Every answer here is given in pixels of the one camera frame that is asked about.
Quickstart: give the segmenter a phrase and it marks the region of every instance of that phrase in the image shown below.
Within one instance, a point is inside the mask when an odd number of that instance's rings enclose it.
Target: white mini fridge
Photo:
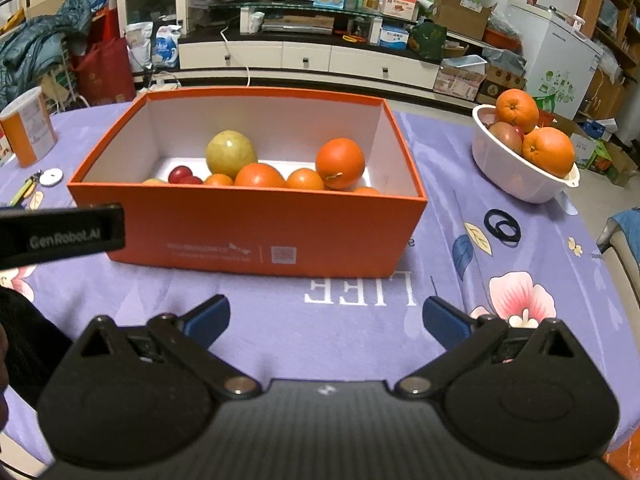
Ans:
[[[539,108],[573,119],[602,49],[548,10],[509,0],[507,17],[522,35],[527,93]]]

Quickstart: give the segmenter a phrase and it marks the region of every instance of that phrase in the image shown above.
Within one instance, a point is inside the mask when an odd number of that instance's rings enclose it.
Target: orange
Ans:
[[[496,122],[520,126],[526,134],[536,127],[539,115],[533,97],[516,88],[500,94],[495,103]]]
[[[287,187],[287,183],[273,166],[262,162],[247,164],[236,176],[236,186]]]
[[[230,176],[223,175],[222,173],[214,173],[205,179],[204,184],[206,184],[206,186],[232,186],[234,181]]]
[[[358,195],[379,195],[380,194],[380,192],[376,188],[367,187],[367,186],[359,187],[353,192]]]
[[[555,128],[539,128],[524,137],[522,156],[534,166],[558,178],[574,166],[575,151],[569,137]]]
[[[316,156],[316,171],[331,189],[353,187],[364,173],[365,160],[360,147],[351,139],[334,139]]]
[[[291,189],[313,189],[320,191],[324,189],[324,182],[320,175],[314,170],[300,168],[289,175],[287,185]]]

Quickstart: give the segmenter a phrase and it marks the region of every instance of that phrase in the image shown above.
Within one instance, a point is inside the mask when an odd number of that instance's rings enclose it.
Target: qr code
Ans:
[[[297,249],[295,247],[272,247],[271,263],[281,265],[295,265]]]

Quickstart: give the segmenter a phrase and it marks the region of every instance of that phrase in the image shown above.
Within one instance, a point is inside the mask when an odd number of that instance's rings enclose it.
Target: table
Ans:
[[[58,145],[32,168],[20,169],[15,161],[0,168],[0,202],[34,168],[62,168],[66,181],[125,109],[110,105],[53,117]],[[429,204],[388,279],[167,270],[114,263],[104,254],[39,265],[19,279],[33,290],[35,306],[72,338],[98,314],[119,324],[142,324],[225,294],[231,322],[210,351],[263,384],[272,378],[394,384],[443,351],[421,321],[420,305],[434,293],[469,314],[497,312],[512,325],[534,326],[558,316],[618,398],[621,418],[612,449],[620,446],[640,425],[640,358],[616,289],[577,211],[555,200],[523,203],[497,189],[473,162],[468,127],[406,113],[396,113],[396,120]],[[64,186],[44,189],[40,208],[71,205]],[[491,208],[520,223],[517,247],[487,232],[483,219]],[[9,437],[50,462],[33,410],[11,390],[7,398]]]

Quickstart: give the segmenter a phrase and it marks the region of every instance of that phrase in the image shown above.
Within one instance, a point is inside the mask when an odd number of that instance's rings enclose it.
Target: white plastic basket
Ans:
[[[567,187],[580,184],[580,171],[575,164],[565,178],[558,178],[527,162],[492,136],[483,123],[495,121],[495,106],[477,106],[473,116],[476,122],[472,145],[474,160],[489,180],[511,196],[542,204]]]

